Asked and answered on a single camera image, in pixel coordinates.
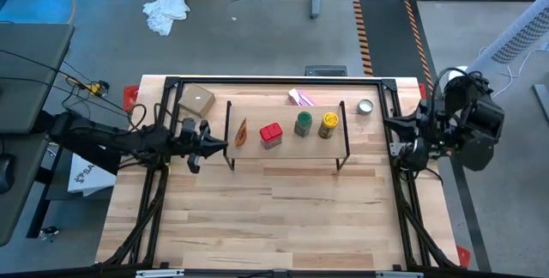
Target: black cable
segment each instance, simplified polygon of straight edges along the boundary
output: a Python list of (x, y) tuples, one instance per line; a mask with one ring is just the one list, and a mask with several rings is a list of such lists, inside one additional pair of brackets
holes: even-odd
[(412, 180), (409, 180), (408, 178), (402, 177), (402, 174), (403, 174), (403, 173), (404, 173), (404, 172), (399, 172), (399, 173), (398, 173), (398, 177), (400, 177), (402, 180), (404, 180), (404, 181), (407, 182), (407, 183), (409, 183), (410, 181), (416, 180), (416, 179), (418, 178), (418, 176), (419, 176), (419, 172), (416, 172), (415, 175), (412, 176)]
[[(60, 73), (60, 74), (62, 74), (62, 75), (64, 75), (64, 76), (70, 78), (72, 81), (79, 83), (79, 84), (81, 85), (80, 87), (81, 87), (82, 89), (86, 89), (86, 90), (88, 90), (88, 91), (91, 91), (91, 89), (88, 88), (88, 87), (86, 86), (86, 84), (83, 84), (82, 82), (76, 80), (72, 75), (70, 75), (70, 74), (68, 74), (68, 73), (66, 73), (66, 72), (62, 72), (60, 69), (53, 68), (53, 67), (51, 67), (51, 66), (49, 66), (49, 65), (47, 65), (47, 64), (37, 62), (36, 60), (33, 60), (33, 59), (29, 58), (29, 57), (25, 57), (25, 56), (22, 56), (22, 55), (19, 55), (19, 54), (15, 54), (15, 53), (13, 53), (13, 52), (11, 52), (11, 51), (5, 51), (5, 50), (1, 50), (1, 49), (0, 49), (0, 52), (6, 53), (6, 54), (9, 54), (9, 55), (12, 55), (12, 56), (21, 58), (21, 59), (25, 59), (25, 60), (27, 60), (27, 61), (29, 61), (29, 62), (31, 62), (31, 63), (36, 63), (37, 65), (40, 65), (40, 66), (42, 66), (42, 67), (48, 68), (48, 69), (50, 69), (50, 70), (54, 70), (54, 71), (56, 71), (57, 73)], [(101, 96), (97, 96), (97, 97), (98, 97), (99, 99), (103, 100), (104, 102), (110, 104), (111, 106), (116, 107), (118, 110), (121, 110), (121, 111), (124, 110), (122, 107), (117, 106), (116, 104), (110, 102), (109, 100), (107, 100), (107, 99), (105, 99), (105, 98), (103, 98), (103, 97), (101, 97)]]
[(83, 77), (86, 81), (93, 83), (94, 81), (88, 79), (85, 75), (83, 75), (79, 70), (77, 70), (75, 67), (72, 66), (72, 64), (67, 63), (66, 60), (63, 60), (63, 62), (68, 65), (74, 72), (78, 73), (81, 77)]
[[(440, 177), (440, 175), (438, 175), (437, 172), (433, 171), (433, 170), (430, 169), (429, 167), (426, 167), (425, 170), (426, 170), (426, 171), (429, 171), (429, 172), (431, 172), (431, 173), (433, 173), (433, 174), (435, 174), (435, 175), (438, 177), (438, 179), (440, 179), (440, 184), (444, 184), (443, 178)], [(400, 177), (402, 180), (404, 180), (404, 181), (407, 182), (407, 183), (409, 183), (410, 181), (415, 181), (415, 180), (418, 178), (418, 176), (419, 176), (419, 172), (416, 172), (416, 173), (413, 175), (412, 180), (409, 180), (408, 178), (404, 178), (404, 177), (402, 176), (403, 173), (404, 173), (404, 172), (399, 172), (398, 177)]]
[(73, 96), (73, 94), (75, 92), (75, 88), (77, 88), (77, 85), (73, 85), (72, 89), (70, 89), (70, 93), (67, 96), (67, 98), (65, 98), (65, 100), (61, 101), (61, 106), (64, 107), (67, 112), (70, 112), (71, 110), (65, 105), (65, 102), (67, 102), (70, 99), (70, 97)]
[(122, 165), (123, 163), (126, 163), (126, 162), (128, 162), (128, 161), (130, 161), (130, 160), (133, 160), (133, 159), (135, 159), (135, 157), (131, 157), (131, 158), (128, 158), (128, 159), (124, 159), (124, 160), (120, 161), (119, 165)]
[[(137, 124), (134, 124), (134, 123), (131, 122), (131, 114), (133, 114), (134, 110), (138, 106), (143, 108), (143, 116), (141, 117), (141, 119), (139, 120), (139, 122)], [(124, 134), (129, 134), (129, 133), (131, 133), (135, 130), (139, 130), (139, 125), (143, 122), (143, 120), (145, 120), (146, 116), (147, 116), (147, 107), (145, 105), (143, 105), (141, 103), (134, 105), (134, 107), (131, 108), (131, 113), (128, 112), (128, 121), (130, 122), (131, 129), (128, 132), (124, 133)]]
[(79, 103), (82, 103), (87, 108), (87, 117), (86, 117), (86, 119), (90, 119), (92, 117), (92, 110), (90, 110), (89, 105), (86, 104), (86, 102), (89, 102), (89, 97), (90, 97), (91, 93), (89, 91), (87, 91), (86, 98), (83, 98), (83, 97), (80, 96), (80, 92), (81, 92), (81, 89), (78, 88), (78, 91), (76, 92), (76, 98), (78, 99), (78, 101), (71, 104), (69, 106), (69, 108), (72, 108), (73, 106), (76, 106)]
[(140, 165), (140, 164), (141, 164), (141, 162), (128, 163), (127, 165), (120, 166), (120, 167), (118, 168), (118, 170), (120, 171), (120, 170), (122, 170), (122, 169), (125, 168), (125, 167), (137, 166), (137, 165)]
[(237, 276), (237, 278), (254, 278), (254, 277), (262, 277), (264, 275), (272, 275), (272, 271), (263, 271), (263, 272), (257, 272), (252, 275)]
[(432, 93), (431, 93), (431, 118), (429, 119), (432, 123), (434, 123), (435, 120), (435, 96), (437, 95), (438, 90), (438, 83), (440, 83), (440, 79), (443, 78), (443, 76), (450, 72), (450, 71), (457, 71), (461, 72), (464, 76), (467, 76), (467, 72), (463, 71), (462, 69), (457, 68), (446, 68), (440, 72), (440, 74), (437, 76), (437, 79), (435, 81), (435, 85), (433, 86)]
[[(164, 112), (166, 112), (168, 115), (170, 115), (170, 117), (173, 118), (173, 115), (170, 113), (170, 111), (168, 111), (165, 107), (163, 107), (162, 104), (160, 104), (160, 103), (157, 102), (157, 103), (154, 104), (154, 107), (153, 107), (154, 124), (157, 124), (157, 123), (158, 123), (158, 112), (156, 111), (156, 106), (159, 106), (159, 107), (160, 107), (159, 109), (164, 109)], [(176, 119), (175, 121), (176, 121), (177, 123), (180, 123), (180, 124), (183, 123), (183, 120)]]
[[(39, 84), (43, 84), (43, 85), (46, 85), (46, 86), (49, 86), (50, 88), (55, 88), (57, 90), (61, 90), (62, 92), (65, 92), (67, 94), (70, 94), (70, 91), (66, 90), (66, 89), (63, 89), (61, 87), (57, 87), (55, 85), (51, 85), (51, 84), (48, 84), (46, 82), (42, 82), (42, 81), (38, 81), (38, 80), (33, 80), (33, 79), (26, 79), (26, 78), (21, 78), (21, 77), (4, 77), (4, 76), (0, 76), (0, 80), (12, 80), (12, 81), (26, 81), (26, 82), (37, 82)], [(124, 118), (127, 118), (127, 115), (125, 114), (122, 114), (121, 112), (117, 112), (117, 111), (114, 111), (106, 106), (102, 106), (101, 104), (98, 104), (98, 103), (95, 103), (93, 101), (88, 101), (88, 103), (91, 103), (95, 106), (98, 106), (98, 107), (101, 107), (101, 108), (104, 108), (106, 109), (107, 111), (110, 111), (110, 112), (113, 112), (117, 115), (120, 115), (120, 116), (123, 116)]]
[(426, 167), (425, 169), (426, 169), (427, 171), (429, 171), (429, 172), (431, 172), (431, 173), (435, 174), (435, 176), (437, 176), (437, 177), (438, 177), (438, 179), (440, 179), (440, 184), (444, 184), (443, 178), (442, 178), (442, 177), (441, 177), (440, 175), (438, 175), (438, 173), (437, 173), (437, 172), (433, 171), (433, 170), (432, 170), (432, 169), (430, 169), (429, 167)]

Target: green can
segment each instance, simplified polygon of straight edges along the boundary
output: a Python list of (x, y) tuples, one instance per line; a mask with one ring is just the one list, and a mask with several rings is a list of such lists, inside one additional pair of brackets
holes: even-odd
[(311, 131), (312, 116), (309, 112), (301, 112), (298, 115), (298, 119), (295, 121), (295, 128), (293, 131), (301, 137), (305, 137)]

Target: wooden shelf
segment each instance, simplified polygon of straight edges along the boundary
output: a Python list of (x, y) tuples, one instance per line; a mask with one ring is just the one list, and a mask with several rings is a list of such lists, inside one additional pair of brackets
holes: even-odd
[[(229, 146), (228, 159), (344, 159), (348, 156), (345, 133), (345, 117), (342, 106), (229, 106), (227, 112)], [(305, 137), (293, 129), (300, 112), (309, 112), (313, 123), (311, 132)], [(334, 112), (340, 122), (329, 139), (318, 135), (323, 115)], [(235, 137), (242, 121), (246, 118), (248, 137), (246, 143), (237, 148)], [(278, 123), (283, 132), (282, 144), (269, 150), (260, 143), (259, 130), (272, 123)]]

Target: black metal frame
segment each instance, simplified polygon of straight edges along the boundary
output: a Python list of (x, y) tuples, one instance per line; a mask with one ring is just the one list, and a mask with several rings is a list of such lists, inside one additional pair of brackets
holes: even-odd
[[(164, 123), (166, 118), (166, 108), (168, 105), (168, 100), (170, 97), (171, 91), (175, 88), (175, 100), (178, 101), (182, 95), (184, 84), (185, 83), (228, 83), (228, 84), (291, 84), (291, 85), (365, 85), (365, 86), (376, 86), (378, 91), (379, 100), (381, 103), (381, 111), (383, 119), (389, 118), (391, 116), (400, 116), (401, 107), (398, 98), (396, 81), (394, 79), (370, 79), (370, 78), (322, 78), (322, 77), (273, 77), (273, 78), (256, 78), (256, 77), (184, 77), (184, 76), (168, 76), (164, 84), (164, 92), (162, 94), (162, 100), (160, 102), (160, 114), (159, 114), (159, 124)], [(388, 103), (386, 100), (386, 93), (390, 94), (392, 108), (389, 109)], [(226, 114), (226, 128), (225, 128), (225, 140), (228, 138), (228, 115), (231, 108), (231, 102), (227, 101), (227, 114)], [(172, 110), (172, 120), (170, 122), (170, 130), (175, 132), (178, 118), (178, 103), (174, 102)], [(343, 121), (346, 122), (346, 116), (343, 115)], [(385, 139), (387, 142), (387, 152), (389, 158), (390, 155), (390, 144), (394, 141), (393, 134), (389, 128), (384, 127)], [(347, 152), (350, 155), (350, 149), (348, 145), (348, 135), (346, 133), (347, 141)], [(226, 157), (226, 149), (223, 151), (223, 156), (226, 159), (227, 164), (234, 170), (234, 160), (229, 160)], [(406, 261), (407, 268), (410, 269), (413, 266), (418, 266), (418, 263), (413, 258), (412, 244), (410, 242), (410, 234), (408, 230), (407, 221), (410, 221), (416, 233), (418, 234), (419, 241), (419, 250), (421, 254), (421, 264), (423, 266), (430, 266), (430, 256), (429, 253), (433, 255), (433, 258), (437, 260), (439, 266), (444, 267), (455, 267), (455, 265), (450, 262), (443, 253), (437, 248), (434, 240), (429, 236), (427, 231), (423, 228), (423, 223), (421, 220), (421, 211), (419, 208), (419, 199), (417, 195), (417, 189), (415, 183), (412, 180), (406, 182), (409, 194), (410, 194), (410, 203), (407, 202), (404, 194), (402, 192), (402, 182), (399, 176), (399, 171), (395, 167), (391, 166), (391, 173), (393, 178), (393, 188), (395, 190), (395, 201), (397, 207), (397, 214), (401, 229), (401, 239), (402, 246), (404, 251), (404, 257)], [(147, 212), (148, 196), (150, 195), (150, 189), (152, 187), (152, 181), (154, 176), (154, 170), (148, 170), (147, 177), (145, 178), (145, 185), (143, 186), (143, 192), (140, 210), (138, 214), (138, 221), (141, 221), (141, 218)], [(143, 259), (144, 263), (151, 263), (154, 260), (154, 250), (156, 248), (156, 241), (158, 238), (158, 231), (160, 226), (160, 215), (162, 210), (162, 204), (159, 206), (159, 210), (154, 214), (153, 226), (151, 228), (151, 233), (148, 242), (147, 255)], [(135, 242), (130, 262), (136, 263), (138, 259), (139, 247), (141, 244), (141, 239), (138, 239)], [(222, 274), (224, 270), (216, 272), (217, 274)]]
[[(224, 141), (228, 142), (229, 137), (229, 118), (231, 114), (231, 106), (232, 102), (229, 100), (226, 102), (226, 115), (225, 115), (225, 138)], [(345, 162), (347, 162), (347, 159), (351, 156), (351, 149), (349, 146), (349, 134), (347, 131), (347, 115), (345, 114), (345, 102), (340, 102), (340, 108), (341, 108), (341, 121), (343, 122), (343, 133), (345, 135), (345, 150), (346, 150), (346, 156), (343, 158), (343, 161), (340, 162), (339, 158), (335, 159), (335, 168), (337, 171), (341, 171), (343, 165), (345, 165)], [(231, 171), (234, 171), (234, 159), (229, 159), (226, 156), (226, 148), (223, 149), (223, 158), (225, 158), (225, 161)]]
[[(322, 77), (272, 77), (272, 78), (254, 78), (254, 77), (179, 77), (168, 76), (165, 80), (164, 93), (162, 94), (159, 120), (157, 124), (163, 124), (166, 118), (166, 108), (171, 91), (176, 88), (175, 101), (181, 97), (183, 87), (185, 83), (230, 83), (230, 84), (288, 84), (288, 85), (365, 85), (376, 86), (379, 94), (379, 100), (381, 104), (381, 112), (383, 119), (391, 116), (400, 116), (401, 108), (399, 104), (399, 98), (397, 93), (396, 82), (393, 79), (370, 79), (370, 78), (322, 78)], [(386, 100), (386, 94), (390, 95), (392, 102), (392, 108), (389, 109), (388, 102)], [(175, 132), (177, 126), (177, 118), (179, 114), (178, 103), (174, 102), (172, 110), (172, 120), (170, 123), (170, 130)], [(427, 231), (423, 228), (421, 222), (421, 212), (419, 209), (419, 201), (417, 196), (417, 190), (415, 183), (412, 180), (408, 180), (407, 185), (410, 193), (410, 203), (407, 202), (402, 191), (402, 182), (400, 179), (399, 171), (393, 166), (390, 144), (394, 141), (393, 134), (389, 128), (384, 127), (385, 139), (387, 141), (387, 153), (391, 160), (391, 174), (393, 179), (393, 188), (395, 191), (395, 202), (397, 208), (397, 215), (401, 229), (401, 239), (405, 262), (408, 272), (423, 273), (425, 277), (492, 277), (492, 278), (510, 278), (520, 277), (518, 275), (504, 275), (494, 274), (487, 272), (479, 272), (459, 268), (449, 261), (442, 251), (440, 251), (433, 239), (429, 236)], [(169, 162), (170, 157), (166, 157), (166, 163)], [(164, 195), (166, 193), (167, 179), (169, 169), (164, 167), (161, 169), (161, 175), (159, 179), (158, 188), (153, 201), (148, 204), (148, 196), (152, 189), (152, 183), (154, 180), (154, 174), (158, 170), (148, 169), (147, 176), (142, 191), (142, 201), (140, 204), (138, 220), (136, 226), (131, 231), (128, 238), (117, 249), (115, 254), (103, 263), (96, 263), (95, 265), (87, 268), (79, 269), (57, 269), (49, 271), (9, 274), (13, 277), (135, 277), (137, 270), (146, 270), (153, 267), (154, 252), (156, 249), (156, 243), (158, 239), (160, 229), (160, 216), (162, 212), (162, 205), (164, 202)], [(151, 232), (149, 234), (147, 254), (143, 258), (141, 263), (138, 262), (139, 247), (141, 244), (142, 231), (145, 226), (152, 220)], [(421, 255), (421, 264), (418, 265), (413, 258), (413, 250), (410, 242), (410, 234), (408, 230), (407, 222), (413, 226), (414, 230), (418, 234), (419, 248)], [(130, 264), (121, 264), (126, 255), (131, 252)], [(429, 264), (429, 257), (437, 262), (438, 268), (432, 267)], [(161, 268), (167, 268), (167, 263), (162, 263)], [(396, 264), (393, 266), (394, 271), (401, 271), (401, 265)], [(290, 277), (376, 277), (380, 275), (380, 271), (323, 271), (323, 270), (268, 270), (268, 271), (256, 271), (256, 270), (230, 270), (230, 269), (185, 269), (184, 273), (187, 275), (223, 275), (223, 276), (265, 276), (273, 278), (290, 278)]]

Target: metal bracket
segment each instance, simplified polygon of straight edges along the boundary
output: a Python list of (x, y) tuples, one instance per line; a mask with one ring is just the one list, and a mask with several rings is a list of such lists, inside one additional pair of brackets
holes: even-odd
[(382, 79), (381, 83), (392, 92), (396, 92), (398, 90), (395, 79)]
[(423, 273), (380, 271), (376, 272), (376, 278), (423, 278)]
[(136, 278), (162, 278), (162, 277), (184, 277), (184, 269), (150, 269), (138, 270)]
[(164, 81), (164, 89), (172, 88), (179, 82), (179, 78), (176, 76), (168, 76)]
[(390, 144), (391, 156), (396, 157), (401, 152), (401, 149), (406, 146), (406, 143), (403, 142), (392, 142)]

